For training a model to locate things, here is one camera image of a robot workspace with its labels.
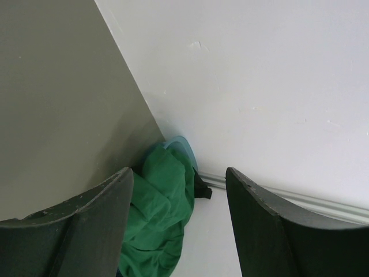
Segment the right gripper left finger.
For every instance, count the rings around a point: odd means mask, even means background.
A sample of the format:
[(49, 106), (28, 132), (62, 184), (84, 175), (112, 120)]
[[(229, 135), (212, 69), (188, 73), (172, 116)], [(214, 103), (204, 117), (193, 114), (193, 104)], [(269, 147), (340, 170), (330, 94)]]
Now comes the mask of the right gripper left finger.
[(126, 167), (60, 204), (1, 222), (1, 276), (115, 276), (133, 191)]

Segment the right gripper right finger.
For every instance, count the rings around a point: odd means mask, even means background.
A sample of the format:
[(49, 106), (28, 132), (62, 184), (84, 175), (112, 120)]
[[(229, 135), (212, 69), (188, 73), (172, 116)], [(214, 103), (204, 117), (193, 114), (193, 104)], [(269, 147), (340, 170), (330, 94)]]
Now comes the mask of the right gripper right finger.
[(226, 191), (243, 276), (368, 276), (368, 227), (304, 209), (235, 168)]

